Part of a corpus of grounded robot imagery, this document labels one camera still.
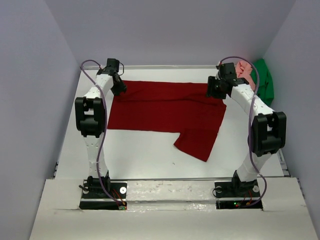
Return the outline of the red t-shirt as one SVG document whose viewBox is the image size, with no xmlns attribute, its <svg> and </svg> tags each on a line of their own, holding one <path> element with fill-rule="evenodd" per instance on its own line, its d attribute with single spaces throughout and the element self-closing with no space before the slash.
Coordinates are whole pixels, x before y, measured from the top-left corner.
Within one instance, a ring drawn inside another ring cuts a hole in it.
<svg viewBox="0 0 320 240">
<path fill-rule="evenodd" d="M 217 139 L 227 106 L 206 96 L 205 83 L 130 81 L 114 96 L 110 130 L 178 133 L 174 146 L 206 162 Z"/>
</svg>

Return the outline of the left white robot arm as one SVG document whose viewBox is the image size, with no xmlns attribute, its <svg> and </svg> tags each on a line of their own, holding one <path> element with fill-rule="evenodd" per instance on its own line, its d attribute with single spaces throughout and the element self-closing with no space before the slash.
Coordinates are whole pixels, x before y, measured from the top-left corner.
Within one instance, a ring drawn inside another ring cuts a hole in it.
<svg viewBox="0 0 320 240">
<path fill-rule="evenodd" d="M 115 202 L 117 199 L 110 195 L 111 179 L 103 144 L 108 125 L 106 95 L 112 92 L 114 96 L 118 96 L 127 91 L 119 74 L 122 65 L 116 58 L 108 58 L 105 67 L 92 59 L 82 62 L 80 70 L 93 86 L 84 96 L 76 97 L 74 101 L 76 128 L 84 139 L 89 163 L 86 185 L 81 188 L 101 198 L 107 196 Z"/>
</svg>

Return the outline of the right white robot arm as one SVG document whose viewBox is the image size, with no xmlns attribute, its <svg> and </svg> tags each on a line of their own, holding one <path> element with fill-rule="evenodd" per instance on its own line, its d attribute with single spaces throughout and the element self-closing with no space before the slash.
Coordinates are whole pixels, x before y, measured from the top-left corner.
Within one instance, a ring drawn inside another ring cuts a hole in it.
<svg viewBox="0 0 320 240">
<path fill-rule="evenodd" d="M 238 78 L 233 63 L 219 63 L 216 76 L 209 76 L 208 97 L 231 97 L 248 115 L 248 154 L 230 182 L 215 185 L 217 198 L 237 198 L 257 186 L 257 178 L 267 160 L 286 143 L 287 116 L 266 105 L 245 78 Z"/>
</svg>

